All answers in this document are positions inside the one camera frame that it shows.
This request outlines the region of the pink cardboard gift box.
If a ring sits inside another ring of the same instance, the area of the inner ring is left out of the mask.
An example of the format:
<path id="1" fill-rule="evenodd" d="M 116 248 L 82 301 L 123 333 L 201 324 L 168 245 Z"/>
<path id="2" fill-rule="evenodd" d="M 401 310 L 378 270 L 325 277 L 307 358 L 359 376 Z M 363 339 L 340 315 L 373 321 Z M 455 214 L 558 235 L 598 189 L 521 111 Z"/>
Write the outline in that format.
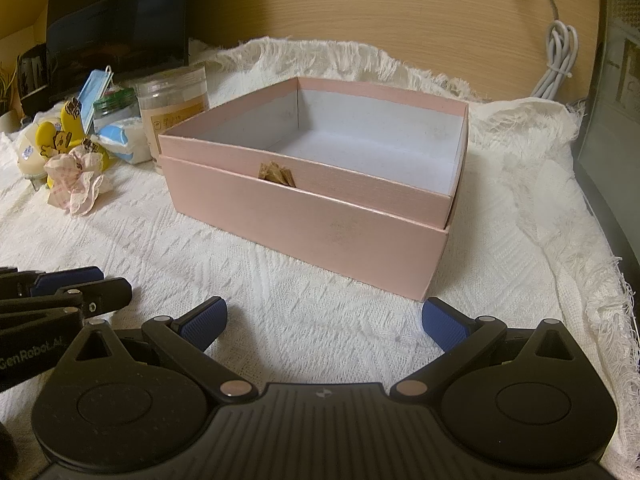
<path id="1" fill-rule="evenodd" d="M 465 102 L 296 77 L 160 137 L 182 214 L 412 300 L 427 294 L 454 218 Z"/>

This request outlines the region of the black monitor screen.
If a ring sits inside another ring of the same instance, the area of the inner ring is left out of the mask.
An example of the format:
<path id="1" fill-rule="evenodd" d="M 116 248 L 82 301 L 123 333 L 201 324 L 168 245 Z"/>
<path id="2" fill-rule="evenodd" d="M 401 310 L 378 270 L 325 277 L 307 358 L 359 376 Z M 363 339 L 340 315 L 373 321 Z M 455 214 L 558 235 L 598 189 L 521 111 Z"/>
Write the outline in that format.
<path id="1" fill-rule="evenodd" d="M 52 102 L 79 91 L 93 70 L 117 81 L 188 64 L 188 0 L 48 0 Z"/>

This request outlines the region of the blue white tissue packet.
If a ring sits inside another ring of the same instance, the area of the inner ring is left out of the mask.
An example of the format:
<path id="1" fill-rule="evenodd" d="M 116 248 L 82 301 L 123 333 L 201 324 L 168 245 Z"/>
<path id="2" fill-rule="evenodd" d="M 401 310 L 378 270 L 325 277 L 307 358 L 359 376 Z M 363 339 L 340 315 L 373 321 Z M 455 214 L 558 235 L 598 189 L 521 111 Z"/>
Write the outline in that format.
<path id="1" fill-rule="evenodd" d="M 96 137 L 107 151 L 128 164 L 142 164 L 152 159 L 140 117 L 112 122 L 101 128 Z"/>

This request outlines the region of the glass jar green lid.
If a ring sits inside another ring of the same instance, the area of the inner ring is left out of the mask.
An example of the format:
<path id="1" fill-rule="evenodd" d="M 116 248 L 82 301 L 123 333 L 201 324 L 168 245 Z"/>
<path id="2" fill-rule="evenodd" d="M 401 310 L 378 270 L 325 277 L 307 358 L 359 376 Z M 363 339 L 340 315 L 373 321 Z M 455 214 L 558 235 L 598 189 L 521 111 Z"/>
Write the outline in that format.
<path id="1" fill-rule="evenodd" d="M 134 88 L 114 90 L 93 103 L 95 133 L 114 122 L 139 116 L 139 103 Z"/>

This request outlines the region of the clear jar beige lid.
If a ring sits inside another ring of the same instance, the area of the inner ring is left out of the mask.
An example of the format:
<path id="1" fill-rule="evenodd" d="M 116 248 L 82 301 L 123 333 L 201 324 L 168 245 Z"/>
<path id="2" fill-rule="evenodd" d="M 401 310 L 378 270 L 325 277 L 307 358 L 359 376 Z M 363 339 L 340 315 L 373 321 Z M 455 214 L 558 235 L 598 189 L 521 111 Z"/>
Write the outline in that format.
<path id="1" fill-rule="evenodd" d="M 180 67 L 140 79 L 136 93 L 152 161 L 161 172 L 160 135 L 209 108 L 205 67 Z"/>

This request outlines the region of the pink white fabric scrunchie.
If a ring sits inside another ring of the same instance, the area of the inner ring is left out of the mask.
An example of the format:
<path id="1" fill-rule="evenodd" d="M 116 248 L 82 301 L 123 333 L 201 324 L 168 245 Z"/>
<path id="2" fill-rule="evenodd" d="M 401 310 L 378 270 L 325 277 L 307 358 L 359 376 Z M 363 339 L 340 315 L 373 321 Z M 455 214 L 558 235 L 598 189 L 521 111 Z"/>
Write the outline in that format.
<path id="1" fill-rule="evenodd" d="M 53 156 L 44 169 L 48 176 L 48 204 L 71 216 L 88 214 L 100 194 L 110 189 L 103 173 L 103 156 L 83 145 Z"/>

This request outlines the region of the blue surgical face mask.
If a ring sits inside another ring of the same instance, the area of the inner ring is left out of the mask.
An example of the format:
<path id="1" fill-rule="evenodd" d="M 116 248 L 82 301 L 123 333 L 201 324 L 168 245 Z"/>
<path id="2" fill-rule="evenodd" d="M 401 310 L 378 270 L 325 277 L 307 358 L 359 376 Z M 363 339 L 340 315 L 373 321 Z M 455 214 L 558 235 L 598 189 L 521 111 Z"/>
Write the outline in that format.
<path id="1" fill-rule="evenodd" d="M 78 93 L 80 118 L 85 134 L 91 130 L 94 115 L 93 105 L 97 100 L 103 98 L 112 79 L 113 71 L 109 65 L 104 70 L 93 70 Z"/>

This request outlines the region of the yellow plush toy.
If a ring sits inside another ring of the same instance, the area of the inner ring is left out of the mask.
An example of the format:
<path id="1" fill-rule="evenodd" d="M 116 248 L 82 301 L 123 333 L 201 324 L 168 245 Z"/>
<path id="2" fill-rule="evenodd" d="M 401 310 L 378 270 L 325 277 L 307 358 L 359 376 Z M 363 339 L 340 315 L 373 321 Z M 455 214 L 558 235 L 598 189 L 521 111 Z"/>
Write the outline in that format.
<path id="1" fill-rule="evenodd" d="M 100 153 L 103 156 L 103 173 L 107 177 L 105 171 L 111 167 L 111 157 L 105 148 L 102 148 L 88 134 L 85 134 L 80 118 L 80 103 L 77 98 L 70 99 L 63 104 L 58 122 L 50 122 L 50 120 L 42 122 L 38 126 L 35 139 L 40 155 L 45 162 L 55 155 L 70 152 L 78 145 L 83 145 L 90 152 Z M 113 188 L 110 178 L 107 177 L 107 179 L 110 182 L 110 189 L 101 194 L 108 193 Z"/>

